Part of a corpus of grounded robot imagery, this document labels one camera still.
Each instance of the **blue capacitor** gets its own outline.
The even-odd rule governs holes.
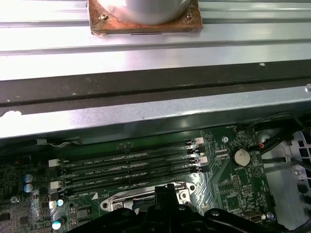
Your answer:
[[[23,177],[23,181],[25,182],[25,183],[30,183],[30,182],[32,182],[34,180],[34,176],[32,175],[32,174],[26,174],[26,175],[24,175],[24,177]]]
[[[34,186],[31,183],[28,183],[24,186],[24,192],[25,193],[30,193],[34,189]]]
[[[64,223],[65,223],[64,219],[60,217],[52,223],[52,229],[57,231],[62,227]]]
[[[56,205],[62,206],[64,204],[64,201],[62,199],[57,200]]]

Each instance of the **dimm slot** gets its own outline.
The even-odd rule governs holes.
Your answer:
[[[176,169],[184,168],[189,162],[184,161],[182,164],[179,164],[178,166],[167,166],[167,167],[161,167],[156,169],[150,169],[150,170],[144,170],[144,171],[137,171],[137,172],[124,172],[122,174],[119,174],[117,176],[104,176],[97,179],[90,179],[85,181],[76,181],[76,182],[69,182],[69,184],[66,185],[66,189],[71,188],[79,188],[79,187],[87,187],[90,185],[95,184],[102,184],[102,183],[108,183],[108,182],[115,182],[115,181],[121,181],[124,179],[131,179],[136,177],[142,177],[149,174],[155,174],[155,173],[164,173],[164,172],[170,172],[174,171]]]
[[[120,166],[109,166],[104,167],[101,169],[90,169],[90,170],[83,170],[83,171],[74,171],[68,175],[60,176],[60,180],[71,180],[71,181],[78,181],[78,180],[86,180],[92,178],[98,178],[101,176],[108,176],[108,175],[117,175],[123,172],[133,172],[139,170],[146,170],[152,169],[156,167],[164,167],[164,166],[175,166],[180,163],[184,163],[185,159],[190,159],[189,155],[184,155],[176,158],[161,158],[161,159],[153,159],[148,161],[142,161],[137,163],[129,163]]]
[[[176,181],[181,179],[181,176],[186,175],[188,173],[189,173],[189,171],[185,170],[184,172],[179,172],[179,173],[176,173],[173,175],[170,174],[168,176],[162,176],[162,178],[164,178],[164,179],[161,179],[161,183],[176,182]],[[137,181],[136,183],[123,184],[123,185],[122,184],[119,184],[119,185],[112,184],[112,186],[107,186],[107,187],[96,187],[93,190],[91,189],[91,190],[85,190],[85,191],[75,191],[75,192],[70,192],[70,194],[67,196],[70,196],[70,198],[78,198],[80,196],[84,196],[89,191],[101,191],[101,192],[109,193],[109,191],[111,191],[111,190],[114,190],[114,191],[119,190],[121,192],[121,191],[128,190],[128,189],[134,189],[134,188],[141,188],[144,186],[149,186],[149,185],[155,184],[155,183],[159,184],[159,178],[151,178],[148,180]]]
[[[96,153],[96,154],[90,154],[83,156],[83,159],[92,159],[92,158],[102,158],[102,157],[107,157],[107,156],[120,156],[125,153],[142,153],[142,152],[149,152],[149,151],[157,151],[157,150],[169,150],[169,149],[176,149],[180,147],[186,146],[187,141],[182,141],[182,142],[176,142],[176,143],[168,143],[168,144],[162,144],[162,145],[155,145],[155,146],[149,146],[148,149],[136,149],[136,148],[131,148],[129,152],[126,151],[116,151],[116,152],[107,152],[107,153]],[[80,161],[80,157],[76,156],[70,156],[71,161]]]
[[[179,151],[173,151],[168,153],[170,157],[177,157],[187,155],[187,151],[183,153]],[[95,167],[102,167],[102,166],[113,166],[119,165],[120,163],[127,163],[127,162],[138,162],[140,160],[150,160],[159,157],[163,157],[166,154],[148,154],[148,153],[139,153],[139,154],[126,154],[121,156],[109,156],[104,158],[98,159],[90,159],[90,160],[81,160],[77,163],[69,163],[69,164],[62,164],[60,168],[67,169],[67,170],[86,170]]]
[[[131,183],[138,183],[142,181],[148,181],[149,179],[155,179],[155,178],[163,178],[166,176],[173,176],[173,175],[178,175],[178,174],[183,174],[183,173],[189,173],[191,172],[191,166],[189,165],[180,165],[178,167],[171,168],[170,170],[160,170],[154,171],[154,172],[149,172],[147,174],[145,173],[137,173],[131,178],[125,178],[125,177],[112,177],[110,182],[101,182],[98,184],[91,184],[91,185],[86,185],[87,182],[84,182],[84,185],[79,184],[79,187],[77,186],[71,186],[71,187],[65,187],[62,191],[69,191],[71,193],[75,192],[81,192],[81,191],[87,191],[87,190],[94,190],[98,188],[104,188],[104,187],[110,187],[110,186],[120,186],[120,185],[127,185]]]

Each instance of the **metal bracket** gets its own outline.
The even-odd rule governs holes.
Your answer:
[[[195,191],[196,186],[192,183],[173,182],[176,191],[176,196],[179,204],[190,205],[190,195]],[[167,186],[167,184],[160,184],[157,186]],[[155,186],[146,188],[139,188],[119,192],[108,199],[101,202],[101,209],[111,212],[120,208],[133,209],[135,201],[144,201],[154,197]]]

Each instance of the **electrolytic capacitor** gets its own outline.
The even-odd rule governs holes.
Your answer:
[[[33,176],[32,174],[26,174],[26,175],[23,176],[23,181],[24,181],[25,183],[30,183],[30,182],[32,182],[34,179],[35,179],[35,178],[34,178],[34,176]]]
[[[268,220],[273,220],[274,219],[274,214],[271,212],[266,213],[267,219]]]
[[[52,229],[57,231],[64,225],[64,223],[65,220],[62,217],[60,217],[52,223]]]
[[[31,183],[28,183],[24,186],[24,192],[30,193],[34,190],[34,186]]]
[[[12,203],[12,204],[17,204],[17,203],[19,203],[19,196],[12,196],[11,197],[11,199],[10,199],[10,202]]]
[[[62,199],[57,200],[56,205],[62,206],[64,204],[64,201]]]

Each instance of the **capacitor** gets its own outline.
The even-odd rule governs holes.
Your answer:
[[[247,166],[251,162],[251,156],[247,150],[237,149],[233,151],[232,161],[237,166]]]
[[[64,204],[64,201],[62,199],[57,200],[56,205],[62,206]]]
[[[261,214],[261,220],[266,220],[267,216],[265,214]]]
[[[62,217],[60,217],[52,223],[52,229],[57,231],[64,225],[64,223],[65,220]]]
[[[34,186],[31,183],[28,183],[24,186],[24,192],[30,193],[34,190]]]
[[[32,174],[26,174],[23,176],[23,181],[25,183],[30,183],[34,180],[34,176]]]

